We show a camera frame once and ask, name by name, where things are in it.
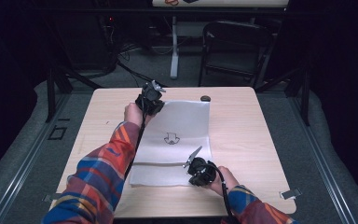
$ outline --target paper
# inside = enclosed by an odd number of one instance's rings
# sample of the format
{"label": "paper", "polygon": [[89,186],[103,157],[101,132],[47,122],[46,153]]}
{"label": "paper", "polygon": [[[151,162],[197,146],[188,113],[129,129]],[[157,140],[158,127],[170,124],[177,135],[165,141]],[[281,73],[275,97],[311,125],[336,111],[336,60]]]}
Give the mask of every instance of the paper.
{"label": "paper", "polygon": [[197,157],[212,161],[209,102],[169,101],[148,123],[131,167],[130,184],[190,186],[183,164],[198,147]]}

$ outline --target wooden table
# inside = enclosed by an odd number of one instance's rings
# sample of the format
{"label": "wooden table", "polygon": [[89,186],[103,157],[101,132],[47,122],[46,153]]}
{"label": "wooden table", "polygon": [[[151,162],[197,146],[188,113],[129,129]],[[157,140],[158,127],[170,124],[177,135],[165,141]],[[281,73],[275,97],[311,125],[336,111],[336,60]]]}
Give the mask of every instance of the wooden table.
{"label": "wooden table", "polygon": [[[216,165],[228,167],[263,202],[286,214],[296,211],[293,200],[280,191],[289,190],[280,160],[260,105],[251,88],[167,88],[161,100],[199,101],[212,98],[210,142]],[[124,107],[134,102],[141,89],[98,89],[77,135],[57,192],[65,190],[66,178],[93,149],[107,143],[123,120]],[[198,187],[137,187],[127,179],[116,218],[121,217],[216,217],[226,216],[223,198]]]}

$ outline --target black wire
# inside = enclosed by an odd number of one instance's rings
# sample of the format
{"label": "black wire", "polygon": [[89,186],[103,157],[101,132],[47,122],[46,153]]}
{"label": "black wire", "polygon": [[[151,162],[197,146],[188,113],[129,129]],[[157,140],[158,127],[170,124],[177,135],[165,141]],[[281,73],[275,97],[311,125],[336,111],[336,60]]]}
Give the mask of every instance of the black wire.
{"label": "black wire", "polygon": [[[142,135],[144,135],[146,116],[147,116],[147,114],[145,112],[145,107],[144,107],[144,97],[142,97],[142,125],[141,125],[141,129],[139,130],[138,140],[136,141],[135,156],[136,156],[136,152],[138,151],[139,144],[141,143]],[[131,170],[134,160],[135,160],[135,157],[130,161],[129,166],[127,167],[126,173],[124,174],[124,181],[126,181],[127,176],[130,173],[130,170]]]}
{"label": "black wire", "polygon": [[200,165],[198,167],[201,167],[201,166],[213,167],[215,169],[215,171],[217,171],[217,173],[220,176],[220,180],[222,181],[223,200],[225,202],[225,207],[226,207],[226,211],[227,211],[227,214],[228,214],[229,222],[231,224],[239,223],[238,220],[234,216],[232,216],[231,208],[229,207],[229,202],[228,202],[226,181],[225,181],[225,178],[223,177],[222,172],[220,172],[220,170],[215,165],[211,165],[211,164],[207,163],[207,164],[202,164],[202,165]]}

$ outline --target metal bracket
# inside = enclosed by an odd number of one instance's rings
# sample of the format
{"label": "metal bracket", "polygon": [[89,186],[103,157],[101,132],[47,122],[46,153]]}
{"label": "metal bracket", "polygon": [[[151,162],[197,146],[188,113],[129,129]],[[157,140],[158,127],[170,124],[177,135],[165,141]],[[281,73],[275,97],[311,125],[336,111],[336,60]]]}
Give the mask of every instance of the metal bracket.
{"label": "metal bracket", "polygon": [[43,197],[42,202],[53,203],[53,201],[59,199],[60,196],[60,193],[54,193],[52,195],[46,194],[45,197]]}
{"label": "metal bracket", "polygon": [[296,197],[300,196],[302,194],[301,190],[299,188],[297,189],[291,189],[286,192],[280,192],[280,196],[283,199],[295,199]]}

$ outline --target plaid shirt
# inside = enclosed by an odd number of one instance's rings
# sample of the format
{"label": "plaid shirt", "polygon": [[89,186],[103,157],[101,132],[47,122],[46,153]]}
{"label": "plaid shirt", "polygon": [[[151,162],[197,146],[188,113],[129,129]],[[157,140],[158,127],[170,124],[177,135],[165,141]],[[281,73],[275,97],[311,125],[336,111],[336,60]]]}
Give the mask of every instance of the plaid shirt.
{"label": "plaid shirt", "polygon": [[42,223],[112,223],[138,134],[136,124],[123,122],[109,143],[84,157]]}
{"label": "plaid shirt", "polygon": [[[42,223],[112,223],[121,197],[124,174],[135,157],[139,127],[120,124],[109,143],[93,150],[68,177],[66,190]],[[228,194],[231,210],[240,223],[297,223],[289,216],[262,203],[245,186]]]}

